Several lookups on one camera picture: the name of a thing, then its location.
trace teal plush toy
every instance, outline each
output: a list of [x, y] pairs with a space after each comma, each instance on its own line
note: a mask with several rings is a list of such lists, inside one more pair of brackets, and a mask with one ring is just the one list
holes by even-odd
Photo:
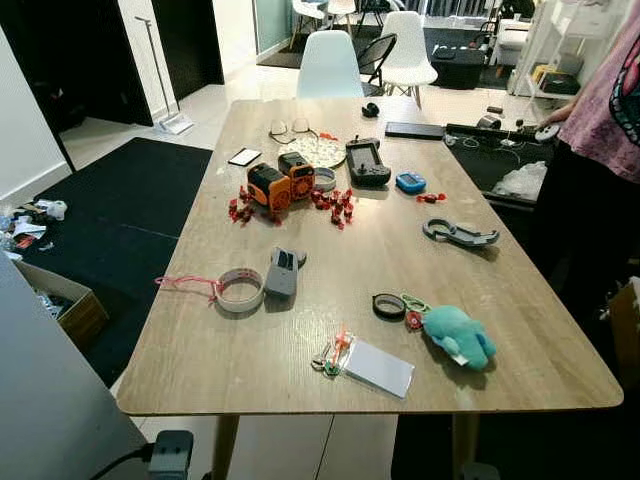
[[496, 354], [484, 326], [458, 307], [444, 305], [425, 313], [422, 328], [449, 355], [465, 357], [473, 370], [482, 370]]

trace game controller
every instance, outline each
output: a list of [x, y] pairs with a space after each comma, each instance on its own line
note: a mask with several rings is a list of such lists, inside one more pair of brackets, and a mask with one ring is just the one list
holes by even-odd
[[377, 138], [359, 139], [347, 142], [347, 164], [351, 182], [355, 186], [380, 187], [391, 178], [391, 170], [382, 164]]
[[536, 141], [547, 143], [553, 140], [562, 128], [562, 123], [552, 123], [544, 128], [540, 128], [535, 133]]

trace clear plastic bag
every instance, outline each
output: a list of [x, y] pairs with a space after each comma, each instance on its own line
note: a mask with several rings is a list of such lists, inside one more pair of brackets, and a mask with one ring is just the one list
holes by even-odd
[[528, 163], [519, 170], [507, 173], [493, 187], [493, 193], [536, 201], [546, 174], [544, 162]]

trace blue gadget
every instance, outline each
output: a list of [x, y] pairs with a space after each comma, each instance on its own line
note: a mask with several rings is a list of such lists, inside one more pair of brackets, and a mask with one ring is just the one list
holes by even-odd
[[427, 186], [424, 178], [415, 172], [402, 172], [396, 176], [396, 185], [404, 193], [420, 193]]

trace eyeglasses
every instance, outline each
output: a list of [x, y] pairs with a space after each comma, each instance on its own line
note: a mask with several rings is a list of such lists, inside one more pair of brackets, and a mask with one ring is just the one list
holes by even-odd
[[[309, 128], [309, 122], [306, 118], [296, 118], [293, 121], [293, 125], [291, 126], [291, 131], [293, 133], [311, 133], [316, 140], [318, 139], [318, 134]], [[280, 135], [285, 135], [288, 132], [287, 124], [283, 120], [274, 120], [271, 122], [271, 127], [269, 129], [269, 137], [278, 142], [281, 145], [289, 145], [291, 142], [294, 142], [296, 138], [292, 138], [288, 141], [281, 140], [278, 137]]]

